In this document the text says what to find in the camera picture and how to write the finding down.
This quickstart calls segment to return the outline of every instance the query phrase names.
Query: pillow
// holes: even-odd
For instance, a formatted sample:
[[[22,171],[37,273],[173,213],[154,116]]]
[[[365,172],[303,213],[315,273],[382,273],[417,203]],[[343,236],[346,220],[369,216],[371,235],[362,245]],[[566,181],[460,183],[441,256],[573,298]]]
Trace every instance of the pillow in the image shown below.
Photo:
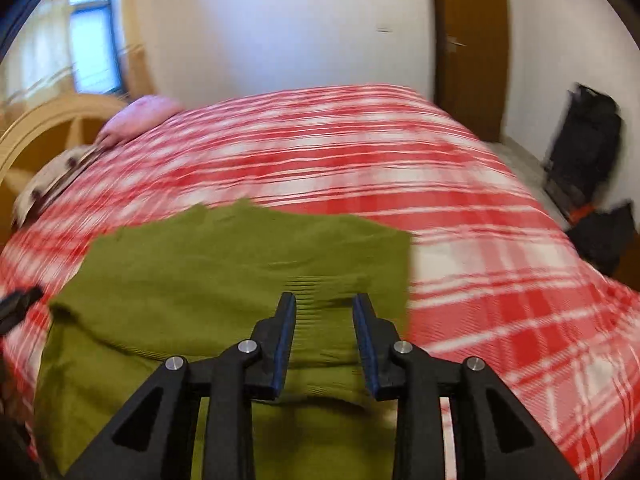
[[[76,146],[51,159],[15,199],[13,227],[37,218],[101,153],[98,146]]]
[[[110,148],[129,142],[183,111],[184,107],[170,97],[145,95],[115,114],[100,130],[94,144]]]

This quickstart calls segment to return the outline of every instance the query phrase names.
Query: silver screw head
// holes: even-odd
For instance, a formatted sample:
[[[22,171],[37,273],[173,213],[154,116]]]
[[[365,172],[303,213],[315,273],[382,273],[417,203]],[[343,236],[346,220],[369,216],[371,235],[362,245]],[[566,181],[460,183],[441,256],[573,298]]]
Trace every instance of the silver screw head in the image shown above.
[[[165,362],[164,366],[167,367],[168,370],[176,371],[182,368],[184,364],[184,359],[179,355],[174,355],[173,357],[169,357]]]
[[[466,360],[466,365],[475,372],[479,372],[484,369],[484,361],[479,357],[470,357]]]
[[[399,354],[408,354],[413,349],[414,346],[408,341],[396,341],[394,343],[394,350]]]
[[[256,348],[258,348],[258,343],[253,339],[245,339],[244,341],[238,343],[238,350],[243,354],[250,354]]]

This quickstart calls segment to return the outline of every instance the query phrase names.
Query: bedspread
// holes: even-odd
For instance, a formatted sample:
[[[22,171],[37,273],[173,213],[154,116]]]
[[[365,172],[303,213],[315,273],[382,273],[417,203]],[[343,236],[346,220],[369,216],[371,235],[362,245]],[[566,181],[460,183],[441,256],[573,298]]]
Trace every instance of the bedspread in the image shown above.
[[[628,447],[640,410],[638,295],[581,261],[486,145],[388,85],[183,112],[82,174],[0,260],[4,291],[40,283],[46,292],[4,341],[26,399],[46,300],[95,236],[242,197],[411,231],[408,339],[441,358],[483,357],[584,479],[604,478]]]

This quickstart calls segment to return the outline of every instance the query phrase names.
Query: black backpack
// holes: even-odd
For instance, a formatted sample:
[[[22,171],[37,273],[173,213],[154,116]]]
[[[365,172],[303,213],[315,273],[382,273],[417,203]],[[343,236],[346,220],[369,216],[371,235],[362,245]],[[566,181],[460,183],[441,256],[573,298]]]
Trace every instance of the black backpack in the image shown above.
[[[620,257],[636,236],[631,200],[612,211],[594,211],[566,231],[583,260],[606,276],[613,276]]]
[[[565,217],[593,201],[620,150],[622,119],[616,102],[578,84],[544,168],[545,192]]]

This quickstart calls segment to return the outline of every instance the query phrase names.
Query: door handle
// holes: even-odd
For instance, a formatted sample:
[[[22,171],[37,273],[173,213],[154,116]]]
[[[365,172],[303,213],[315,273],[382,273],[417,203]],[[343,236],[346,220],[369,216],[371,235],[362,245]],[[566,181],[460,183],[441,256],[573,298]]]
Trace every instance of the door handle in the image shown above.
[[[459,46],[466,46],[466,44],[460,43],[458,41],[458,38],[454,38],[452,36],[447,36],[447,43],[448,43],[447,49],[449,52],[457,51]]]

